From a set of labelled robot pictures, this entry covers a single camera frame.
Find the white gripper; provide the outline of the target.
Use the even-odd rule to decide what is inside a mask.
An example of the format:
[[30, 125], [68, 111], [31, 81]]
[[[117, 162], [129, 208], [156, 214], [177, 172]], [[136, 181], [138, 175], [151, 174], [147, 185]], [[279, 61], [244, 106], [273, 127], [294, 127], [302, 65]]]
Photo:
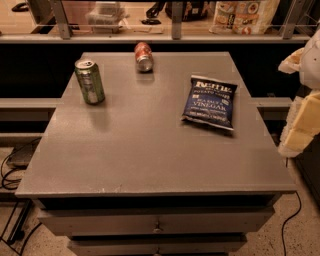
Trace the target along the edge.
[[[310, 38], [304, 49], [299, 48], [284, 59], [278, 70], [287, 74], [299, 72], [302, 85], [320, 89], [320, 30]], [[306, 97], [296, 96], [289, 108], [278, 152], [284, 157], [296, 157], [319, 133], [320, 91], [312, 91]]]

